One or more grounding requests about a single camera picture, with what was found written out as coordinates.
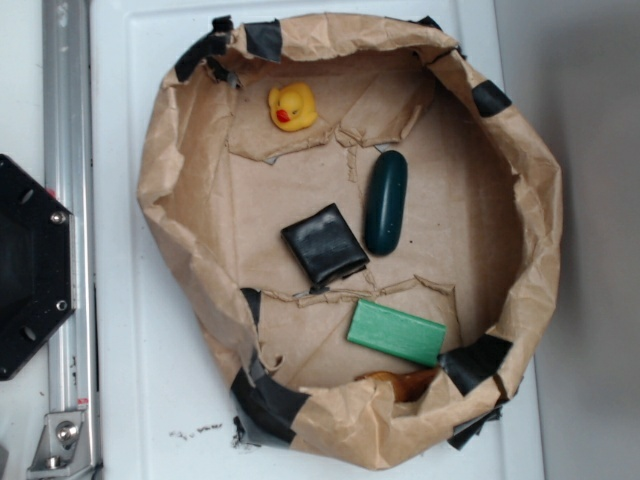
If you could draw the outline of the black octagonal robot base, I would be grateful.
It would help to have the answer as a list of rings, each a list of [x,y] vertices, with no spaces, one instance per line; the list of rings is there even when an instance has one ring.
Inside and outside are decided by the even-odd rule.
[[[12,379],[75,310],[73,214],[1,156],[1,379]]]

